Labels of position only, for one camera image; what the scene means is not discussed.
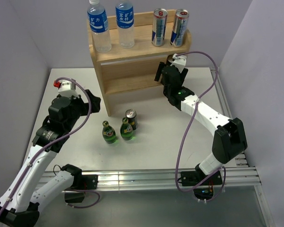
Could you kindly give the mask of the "black gold can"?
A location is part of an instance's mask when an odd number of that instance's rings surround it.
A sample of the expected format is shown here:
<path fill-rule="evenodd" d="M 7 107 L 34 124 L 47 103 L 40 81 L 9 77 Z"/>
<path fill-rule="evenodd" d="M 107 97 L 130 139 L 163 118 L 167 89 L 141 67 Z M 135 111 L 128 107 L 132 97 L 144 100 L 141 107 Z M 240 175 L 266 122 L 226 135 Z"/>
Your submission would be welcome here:
<path fill-rule="evenodd" d="M 166 59 L 167 66 L 176 66 L 176 64 L 174 63 L 174 61 L 177 59 L 176 55 L 177 54 L 171 54 L 167 57 Z"/>
<path fill-rule="evenodd" d="M 133 130 L 137 129 L 137 112 L 134 109 L 128 109 L 125 111 L 125 116 L 128 119 L 129 124 L 132 126 Z"/>

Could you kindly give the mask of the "silver blue can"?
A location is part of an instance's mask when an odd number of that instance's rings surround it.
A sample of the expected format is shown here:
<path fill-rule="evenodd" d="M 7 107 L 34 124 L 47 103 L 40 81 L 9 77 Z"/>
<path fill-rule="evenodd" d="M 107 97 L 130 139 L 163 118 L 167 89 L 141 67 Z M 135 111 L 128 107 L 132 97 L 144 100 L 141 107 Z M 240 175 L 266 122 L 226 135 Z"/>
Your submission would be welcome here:
<path fill-rule="evenodd" d="M 183 45 L 184 35 L 187 29 L 189 12 L 186 9 L 177 9 L 175 12 L 170 44 L 174 47 Z"/>
<path fill-rule="evenodd" d="M 153 12 L 151 41 L 156 47 L 164 44 L 167 17 L 168 12 L 163 8 L 155 9 Z"/>

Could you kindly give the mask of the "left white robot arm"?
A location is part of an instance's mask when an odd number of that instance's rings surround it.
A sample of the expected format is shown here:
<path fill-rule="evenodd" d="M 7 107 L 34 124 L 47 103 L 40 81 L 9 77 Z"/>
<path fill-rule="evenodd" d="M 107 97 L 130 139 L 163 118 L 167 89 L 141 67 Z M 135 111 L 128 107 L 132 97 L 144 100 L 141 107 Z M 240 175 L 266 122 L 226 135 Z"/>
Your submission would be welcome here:
<path fill-rule="evenodd" d="M 46 168 L 69 139 L 77 120 L 100 111 L 99 97 L 83 91 L 84 103 L 75 91 L 60 92 L 48 108 L 42 127 L 36 132 L 30 152 L 15 180 L 0 198 L 0 222 L 10 227 L 33 227 L 41 211 L 65 189 L 84 187 L 82 170 L 66 164 L 40 189 L 36 189 Z"/>

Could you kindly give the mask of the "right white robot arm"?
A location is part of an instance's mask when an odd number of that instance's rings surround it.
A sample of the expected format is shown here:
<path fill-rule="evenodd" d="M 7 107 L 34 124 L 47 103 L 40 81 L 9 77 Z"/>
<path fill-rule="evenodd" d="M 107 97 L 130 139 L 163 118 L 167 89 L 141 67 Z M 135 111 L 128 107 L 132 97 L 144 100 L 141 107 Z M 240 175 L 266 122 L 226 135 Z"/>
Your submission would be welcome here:
<path fill-rule="evenodd" d="M 180 71 L 175 65 L 160 62 L 155 81 L 161 79 L 163 95 L 178 110 L 185 112 L 201 123 L 213 136 L 211 154 L 197 165 L 196 181 L 206 184 L 212 172 L 228 163 L 248 147 L 243 122 L 231 119 L 205 104 L 190 89 L 183 86 L 187 68 Z"/>

